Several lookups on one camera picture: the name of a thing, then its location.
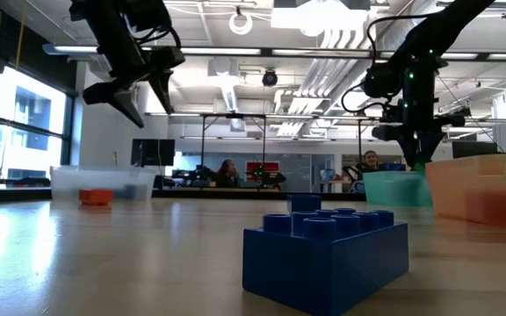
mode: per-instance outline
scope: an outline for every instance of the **window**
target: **window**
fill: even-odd
[[[2,178],[19,179],[21,175],[50,177],[50,167],[60,166],[60,138],[3,125],[0,125],[0,133],[3,135],[0,140]]]
[[[63,163],[68,98],[28,75],[5,68],[0,75],[0,177],[50,177]]]
[[[66,95],[11,68],[0,75],[0,118],[63,133]]]

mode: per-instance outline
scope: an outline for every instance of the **monitor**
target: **monitor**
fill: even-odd
[[[452,143],[452,155],[455,159],[482,154],[498,154],[497,144],[483,141],[454,141]]]
[[[133,140],[132,165],[173,166],[175,140]]]

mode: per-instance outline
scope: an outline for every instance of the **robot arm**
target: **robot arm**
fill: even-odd
[[[149,81],[163,108],[172,113],[168,83],[172,68],[184,62],[177,33],[162,0],[71,0],[73,21],[86,20],[98,43],[98,53],[108,60],[115,78],[109,83],[96,83],[83,92],[87,104],[108,103],[144,127],[132,102],[130,89],[140,81]],[[136,39],[128,30],[152,30],[143,39]],[[150,38],[153,33],[161,35]],[[171,33],[177,47],[161,47],[146,52],[141,44]]]
[[[441,56],[452,46],[460,32],[495,0],[455,0],[443,11],[430,14],[411,30],[387,63],[373,64],[364,83],[369,97],[391,100],[400,90],[398,106],[388,106],[384,123],[372,135],[380,140],[397,140],[410,167],[430,161],[444,138],[442,126],[463,126],[466,113],[434,117],[435,77],[447,66]]]

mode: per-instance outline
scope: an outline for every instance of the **orange bin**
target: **orange bin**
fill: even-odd
[[[79,200],[83,205],[107,206],[113,195],[112,190],[79,190]]]
[[[427,165],[437,216],[506,226],[506,154]]]

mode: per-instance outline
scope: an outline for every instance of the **table surface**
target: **table surface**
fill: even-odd
[[[285,212],[259,200],[0,205],[0,315],[304,315],[242,290],[243,228]],[[506,228],[395,214],[409,224],[409,273],[348,315],[506,315]]]

